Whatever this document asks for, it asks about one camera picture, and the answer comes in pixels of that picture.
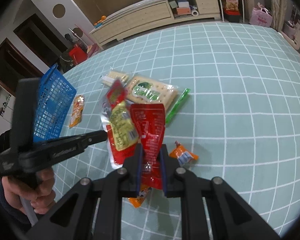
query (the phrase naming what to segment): bolt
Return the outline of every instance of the bolt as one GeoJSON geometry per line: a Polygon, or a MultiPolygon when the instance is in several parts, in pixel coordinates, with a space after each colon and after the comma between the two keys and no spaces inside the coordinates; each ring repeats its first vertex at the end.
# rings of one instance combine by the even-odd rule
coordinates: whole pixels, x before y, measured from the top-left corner
{"type": "Polygon", "coordinates": [[[126,169],[126,168],[119,168],[119,169],[117,169],[117,172],[118,172],[120,175],[123,175],[123,174],[126,174],[126,173],[127,173],[127,169],[126,169]]]}
{"type": "Polygon", "coordinates": [[[184,174],[186,173],[186,169],[182,167],[176,168],[176,173],[179,175],[184,174]]]}
{"type": "Polygon", "coordinates": [[[214,178],[212,179],[212,181],[213,181],[214,184],[219,185],[219,184],[221,184],[221,183],[223,182],[223,179],[220,178],[220,177],[214,177],[214,178]]]}
{"type": "Polygon", "coordinates": [[[89,178],[83,178],[80,180],[80,184],[83,186],[87,186],[90,183],[90,179],[89,178]]]}

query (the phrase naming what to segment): basket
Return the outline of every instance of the basket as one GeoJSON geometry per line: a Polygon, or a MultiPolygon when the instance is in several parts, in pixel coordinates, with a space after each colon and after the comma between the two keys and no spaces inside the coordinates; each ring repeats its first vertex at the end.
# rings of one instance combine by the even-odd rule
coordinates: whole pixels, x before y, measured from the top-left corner
{"type": "Polygon", "coordinates": [[[33,141],[58,138],[77,91],[57,70],[55,63],[41,78],[34,120],[33,141]]]}

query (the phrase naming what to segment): green label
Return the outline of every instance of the green label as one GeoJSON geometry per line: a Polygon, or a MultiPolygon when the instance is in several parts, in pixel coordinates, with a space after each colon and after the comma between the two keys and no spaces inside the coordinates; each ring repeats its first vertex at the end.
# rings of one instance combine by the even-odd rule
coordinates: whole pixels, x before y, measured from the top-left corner
{"type": "Polygon", "coordinates": [[[156,101],[160,97],[160,93],[152,88],[152,84],[148,82],[137,83],[132,89],[132,95],[143,98],[147,101],[156,101]]]}

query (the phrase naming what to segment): circular wall cutout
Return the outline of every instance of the circular wall cutout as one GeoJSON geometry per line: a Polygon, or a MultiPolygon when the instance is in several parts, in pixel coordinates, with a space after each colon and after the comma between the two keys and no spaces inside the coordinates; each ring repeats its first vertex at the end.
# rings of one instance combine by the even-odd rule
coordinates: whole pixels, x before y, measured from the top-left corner
{"type": "Polygon", "coordinates": [[[52,13],[56,18],[62,18],[66,13],[66,8],[61,3],[58,3],[54,6],[52,13]]]}
{"type": "Polygon", "coordinates": [[[72,30],[75,34],[77,34],[80,38],[82,37],[83,35],[83,32],[80,28],[78,27],[75,27],[73,30],[72,30]]]}

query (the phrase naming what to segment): pink gift bag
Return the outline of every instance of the pink gift bag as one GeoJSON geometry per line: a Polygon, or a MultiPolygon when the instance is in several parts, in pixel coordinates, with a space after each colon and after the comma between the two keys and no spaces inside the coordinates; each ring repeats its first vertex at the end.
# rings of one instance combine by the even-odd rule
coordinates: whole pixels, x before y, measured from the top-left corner
{"type": "Polygon", "coordinates": [[[258,3],[259,8],[253,8],[250,17],[250,24],[259,25],[263,27],[270,27],[272,23],[272,16],[269,11],[258,3]]]}

